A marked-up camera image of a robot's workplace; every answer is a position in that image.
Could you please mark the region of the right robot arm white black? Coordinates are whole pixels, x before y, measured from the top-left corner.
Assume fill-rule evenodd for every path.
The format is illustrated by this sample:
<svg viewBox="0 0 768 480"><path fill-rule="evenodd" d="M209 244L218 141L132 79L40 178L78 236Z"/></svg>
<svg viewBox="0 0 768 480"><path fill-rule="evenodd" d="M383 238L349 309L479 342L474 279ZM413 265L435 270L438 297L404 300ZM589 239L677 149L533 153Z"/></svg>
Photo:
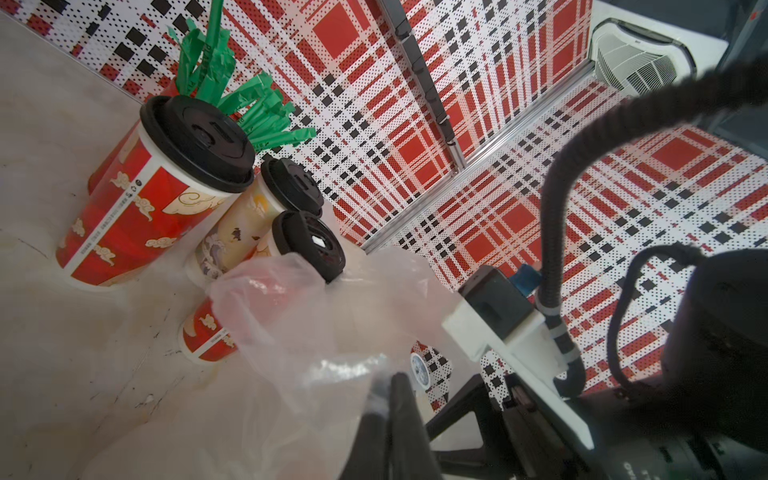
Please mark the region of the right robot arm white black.
<svg viewBox="0 0 768 480"><path fill-rule="evenodd" d="M473 413L482 444L439 451L445 475L474 479L763 479L767 475L767 253L703 256L658 246L631 262L633 287L652 257L693 272L668 334L661 374L630 381L617 340L623 291L606 339L614 389L547 401L532 381L505 377L495 405L474 377L427 425L436 437Z"/></svg>

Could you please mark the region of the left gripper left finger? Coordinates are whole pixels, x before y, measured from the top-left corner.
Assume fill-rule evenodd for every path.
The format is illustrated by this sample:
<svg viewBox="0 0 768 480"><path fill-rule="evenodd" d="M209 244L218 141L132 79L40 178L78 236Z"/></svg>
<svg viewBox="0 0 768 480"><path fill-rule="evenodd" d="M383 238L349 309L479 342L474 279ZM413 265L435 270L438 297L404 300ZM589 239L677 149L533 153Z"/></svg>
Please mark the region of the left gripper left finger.
<svg viewBox="0 0 768 480"><path fill-rule="evenodd" d="M372 379L363 413L340 479L388 479L390 376Z"/></svg>

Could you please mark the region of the clear plastic carrier bag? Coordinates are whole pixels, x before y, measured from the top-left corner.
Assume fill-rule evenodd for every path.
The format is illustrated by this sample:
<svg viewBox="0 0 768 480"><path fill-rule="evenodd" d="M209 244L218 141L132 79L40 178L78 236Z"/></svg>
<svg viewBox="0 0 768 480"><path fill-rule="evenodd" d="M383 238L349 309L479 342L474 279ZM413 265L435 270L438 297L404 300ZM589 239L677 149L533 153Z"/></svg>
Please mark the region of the clear plastic carrier bag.
<svg viewBox="0 0 768 480"><path fill-rule="evenodd" d="M340 479L372 379L405 373L423 420L427 394L410 354L437 353L455 393L476 374L442 323L461 296L421 256L388 248L352 262L290 307L272 342L240 350L200 391L98 453L87 479Z"/></svg>

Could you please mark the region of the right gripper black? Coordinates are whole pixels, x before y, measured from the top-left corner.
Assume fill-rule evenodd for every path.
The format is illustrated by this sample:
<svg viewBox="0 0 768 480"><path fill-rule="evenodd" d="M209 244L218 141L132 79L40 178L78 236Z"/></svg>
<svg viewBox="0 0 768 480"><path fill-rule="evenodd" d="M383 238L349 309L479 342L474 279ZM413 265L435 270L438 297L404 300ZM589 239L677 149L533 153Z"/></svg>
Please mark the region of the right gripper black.
<svg viewBox="0 0 768 480"><path fill-rule="evenodd" d="M598 479L600 467L558 430L552 413L516 374L505 377L512 388L505 409L496 406L485 382L475 374L431 420L431 440L472 415L481 445L433 452L445 475L470 479Z"/></svg>

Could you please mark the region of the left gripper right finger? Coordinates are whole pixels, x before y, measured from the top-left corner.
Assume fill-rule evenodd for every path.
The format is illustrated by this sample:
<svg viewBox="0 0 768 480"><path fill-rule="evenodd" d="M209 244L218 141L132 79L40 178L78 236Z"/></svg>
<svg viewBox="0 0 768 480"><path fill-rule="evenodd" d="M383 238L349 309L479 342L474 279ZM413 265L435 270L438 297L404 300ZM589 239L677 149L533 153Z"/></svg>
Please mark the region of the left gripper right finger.
<svg viewBox="0 0 768 480"><path fill-rule="evenodd" d="M390 429L391 479L442 479L409 377L402 372L391 379Z"/></svg>

